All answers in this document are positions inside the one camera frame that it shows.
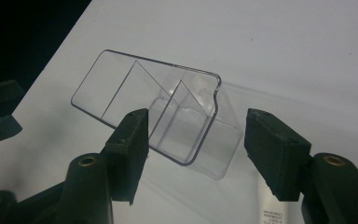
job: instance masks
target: white tube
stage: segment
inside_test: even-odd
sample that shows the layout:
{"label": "white tube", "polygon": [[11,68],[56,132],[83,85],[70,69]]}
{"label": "white tube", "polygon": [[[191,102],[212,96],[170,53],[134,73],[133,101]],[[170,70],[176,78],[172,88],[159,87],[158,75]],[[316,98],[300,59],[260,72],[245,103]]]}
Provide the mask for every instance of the white tube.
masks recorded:
{"label": "white tube", "polygon": [[263,176],[258,175],[259,224],[287,224],[287,202],[280,202],[272,194]]}

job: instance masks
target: dark background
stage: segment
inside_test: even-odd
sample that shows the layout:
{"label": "dark background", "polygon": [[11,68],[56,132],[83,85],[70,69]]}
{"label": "dark background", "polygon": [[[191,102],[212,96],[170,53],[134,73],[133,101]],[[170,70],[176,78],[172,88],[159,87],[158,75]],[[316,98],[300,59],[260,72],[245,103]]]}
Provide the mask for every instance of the dark background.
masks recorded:
{"label": "dark background", "polygon": [[90,1],[0,1],[0,82],[28,91]]}

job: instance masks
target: acrylic box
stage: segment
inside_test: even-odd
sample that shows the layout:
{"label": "acrylic box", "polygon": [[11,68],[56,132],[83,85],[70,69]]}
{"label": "acrylic box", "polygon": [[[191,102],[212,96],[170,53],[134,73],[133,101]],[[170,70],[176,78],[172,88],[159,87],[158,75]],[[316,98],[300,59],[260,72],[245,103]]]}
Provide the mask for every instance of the acrylic box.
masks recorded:
{"label": "acrylic box", "polygon": [[182,166],[222,178],[243,131],[220,76],[112,50],[103,51],[72,105],[116,128],[149,109],[149,146]]}

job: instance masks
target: clear plastic organizer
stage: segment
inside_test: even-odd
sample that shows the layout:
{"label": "clear plastic organizer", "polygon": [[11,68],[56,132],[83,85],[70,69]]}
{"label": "clear plastic organizer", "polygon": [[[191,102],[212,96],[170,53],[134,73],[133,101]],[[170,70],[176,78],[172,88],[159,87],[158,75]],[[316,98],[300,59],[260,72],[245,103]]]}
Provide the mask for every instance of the clear plastic organizer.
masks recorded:
{"label": "clear plastic organizer", "polygon": [[112,128],[148,108],[150,148],[212,179],[225,175],[243,135],[217,74],[112,50],[99,55],[72,105]]}

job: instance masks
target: white table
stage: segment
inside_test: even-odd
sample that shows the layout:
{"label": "white table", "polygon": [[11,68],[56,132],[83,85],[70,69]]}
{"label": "white table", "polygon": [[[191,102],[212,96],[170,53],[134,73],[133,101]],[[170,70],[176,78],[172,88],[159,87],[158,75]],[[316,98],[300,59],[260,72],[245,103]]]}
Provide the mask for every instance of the white table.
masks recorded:
{"label": "white table", "polygon": [[[264,109],[312,154],[358,166],[358,1],[94,0],[14,113],[23,131],[0,142],[0,189],[23,200],[103,148],[112,130],[70,101],[104,49],[215,72],[243,128],[248,107]],[[256,174],[243,143],[220,181],[150,152],[134,205],[113,202],[115,223],[257,223]],[[303,223],[299,206],[290,223]]]}

